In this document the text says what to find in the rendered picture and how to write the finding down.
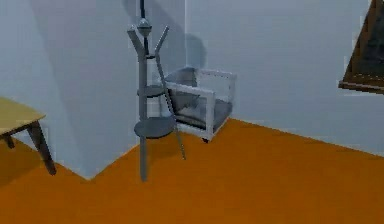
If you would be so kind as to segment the yellow wooden table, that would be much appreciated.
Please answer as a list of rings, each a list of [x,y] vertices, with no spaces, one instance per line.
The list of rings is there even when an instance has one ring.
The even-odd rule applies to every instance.
[[[45,114],[34,108],[0,96],[0,139],[12,149],[15,144],[12,135],[26,130],[39,152],[50,175],[56,174],[56,167],[40,125]]]

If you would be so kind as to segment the grey tripod shelf stand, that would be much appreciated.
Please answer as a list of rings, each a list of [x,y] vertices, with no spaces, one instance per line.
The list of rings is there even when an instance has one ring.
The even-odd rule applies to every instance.
[[[165,41],[169,27],[166,26],[164,31],[155,47],[153,54],[145,54],[144,45],[139,40],[137,35],[138,26],[132,26],[128,31],[128,36],[136,50],[137,60],[138,60],[138,112],[139,112],[139,121],[134,126],[134,133],[139,137],[139,172],[140,179],[142,182],[147,180],[147,140],[148,139],[159,139],[165,137],[172,132],[176,134],[176,139],[179,144],[181,151],[181,156],[183,159],[186,159],[185,148],[181,140],[179,129],[177,127],[176,117],[173,110],[173,105],[169,95],[169,90],[167,84],[165,83],[165,77],[163,74],[162,65],[160,62],[160,49]],[[156,66],[158,73],[160,75],[160,85],[148,85],[147,84],[147,75],[148,75],[148,63],[149,59],[154,59],[156,61]],[[153,97],[159,97],[164,95],[166,97],[167,107],[169,109],[170,115],[167,117],[158,116],[158,117],[149,117],[147,114],[147,100]]]

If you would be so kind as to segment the brown framed dark picture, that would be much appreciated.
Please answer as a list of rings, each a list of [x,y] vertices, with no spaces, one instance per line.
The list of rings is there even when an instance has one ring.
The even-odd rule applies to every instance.
[[[370,0],[338,87],[384,95],[384,0]]]

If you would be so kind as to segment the black floor lamp pole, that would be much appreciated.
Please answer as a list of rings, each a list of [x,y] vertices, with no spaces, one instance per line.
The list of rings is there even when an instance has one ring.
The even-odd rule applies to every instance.
[[[149,54],[148,36],[151,33],[152,25],[146,19],[145,0],[139,0],[139,4],[140,4],[140,20],[138,23],[138,31],[143,36],[145,54],[148,55]]]

